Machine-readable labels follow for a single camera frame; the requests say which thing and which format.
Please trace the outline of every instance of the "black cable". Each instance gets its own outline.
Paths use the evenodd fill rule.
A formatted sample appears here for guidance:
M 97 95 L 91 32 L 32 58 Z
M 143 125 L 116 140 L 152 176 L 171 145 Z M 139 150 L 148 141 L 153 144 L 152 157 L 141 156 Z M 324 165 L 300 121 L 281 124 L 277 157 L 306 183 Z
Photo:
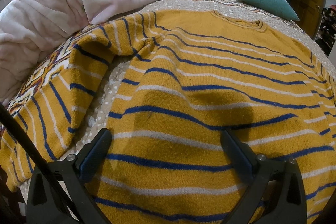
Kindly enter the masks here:
M 27 152 L 29 157 L 35 163 L 35 165 L 40 169 L 41 173 L 44 175 L 48 183 L 53 187 L 55 192 L 61 197 L 65 205 L 74 213 L 74 215 L 81 220 L 81 217 L 71 199 L 68 197 L 67 193 L 63 190 L 61 185 L 56 180 L 55 176 L 49 169 L 46 160 L 41 156 L 41 154 L 36 149 L 33 142 L 30 140 L 28 135 L 23 131 L 18 122 L 9 114 L 5 107 L 0 103 L 0 122 L 4 125 L 7 131 L 17 140 L 17 142 L 22 146 L 22 148 Z

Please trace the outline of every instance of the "bed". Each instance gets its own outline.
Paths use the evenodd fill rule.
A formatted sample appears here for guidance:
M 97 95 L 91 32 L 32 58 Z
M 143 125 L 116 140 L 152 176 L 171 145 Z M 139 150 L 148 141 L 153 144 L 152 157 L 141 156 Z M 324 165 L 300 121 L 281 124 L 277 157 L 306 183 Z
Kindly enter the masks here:
M 320 47 L 294 22 L 283 20 L 277 16 L 255 7 L 239 3 L 237 0 L 160 0 L 146 5 L 134 13 L 157 11 L 164 9 L 180 10 L 218 10 L 222 15 L 231 18 L 240 18 L 248 21 L 261 19 L 274 29 L 283 34 L 293 37 L 307 46 L 328 70 L 332 77 L 336 77 L 336 70 Z M 89 25 L 83 30 L 75 33 L 64 44 L 59 46 L 52 54 L 39 64 L 29 79 L 22 85 L 17 95 L 9 102 L 7 108 L 11 113 L 19 111 L 24 104 L 52 78 L 68 67 L 69 53 L 78 39 L 96 28 Z M 100 87 L 86 112 L 85 118 L 73 138 L 72 146 L 60 158 L 63 160 L 67 155 L 78 153 L 84 144 L 90 142 L 92 138 L 106 125 L 106 119 L 111 105 L 118 92 L 120 83 L 130 64 L 131 57 L 115 57 L 110 64 Z M 29 180 L 20 185 L 23 198 L 26 201 L 29 189 Z

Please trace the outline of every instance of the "blanket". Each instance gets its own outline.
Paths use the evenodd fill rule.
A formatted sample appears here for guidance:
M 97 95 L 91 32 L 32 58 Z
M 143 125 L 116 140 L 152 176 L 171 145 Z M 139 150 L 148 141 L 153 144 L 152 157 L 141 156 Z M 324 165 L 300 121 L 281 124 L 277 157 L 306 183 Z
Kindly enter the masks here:
M 149 12 L 97 26 L 72 47 L 68 68 L 14 117 L 45 159 L 59 158 L 113 57 L 135 55 L 106 125 L 114 141 L 87 185 L 112 223 L 225 218 L 244 190 L 221 149 L 227 127 L 255 153 L 297 159 L 309 223 L 334 191 L 335 81 L 264 22 Z M 33 162 L 6 131 L 0 159 L 10 189 L 31 177 Z
M 38 62 L 88 24 L 157 0 L 12 0 L 0 13 L 0 101 L 6 104 Z

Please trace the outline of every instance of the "yellow striped sweater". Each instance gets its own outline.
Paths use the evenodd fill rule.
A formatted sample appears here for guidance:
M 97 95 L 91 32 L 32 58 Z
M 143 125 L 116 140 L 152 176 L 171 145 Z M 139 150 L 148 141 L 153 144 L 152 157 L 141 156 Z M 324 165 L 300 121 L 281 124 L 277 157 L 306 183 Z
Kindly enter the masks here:
M 15 115 L 48 161 L 70 145 L 114 55 L 135 56 L 109 113 L 113 143 L 87 185 L 112 223 L 220 223 L 244 190 L 221 148 L 227 127 L 255 153 L 296 158 L 308 223 L 318 216 L 336 186 L 335 81 L 309 49 L 216 11 L 98 26 Z M 34 168 L 7 132 L 0 163 L 12 190 Z

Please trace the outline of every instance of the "metal bolt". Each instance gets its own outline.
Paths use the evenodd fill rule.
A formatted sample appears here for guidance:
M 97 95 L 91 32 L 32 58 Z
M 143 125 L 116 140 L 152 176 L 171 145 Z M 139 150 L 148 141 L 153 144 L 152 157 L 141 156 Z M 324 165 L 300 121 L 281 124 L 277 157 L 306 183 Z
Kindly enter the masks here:
M 296 160 L 294 158 L 289 158 L 288 161 L 291 163 L 291 164 L 295 164 L 296 163 Z
M 67 161 L 73 161 L 76 158 L 75 154 L 70 154 L 67 156 Z
M 257 155 L 257 159 L 258 159 L 258 160 L 261 160 L 261 161 L 264 161 L 264 160 L 267 159 L 267 157 L 266 157 L 264 154 L 258 154 L 258 155 Z

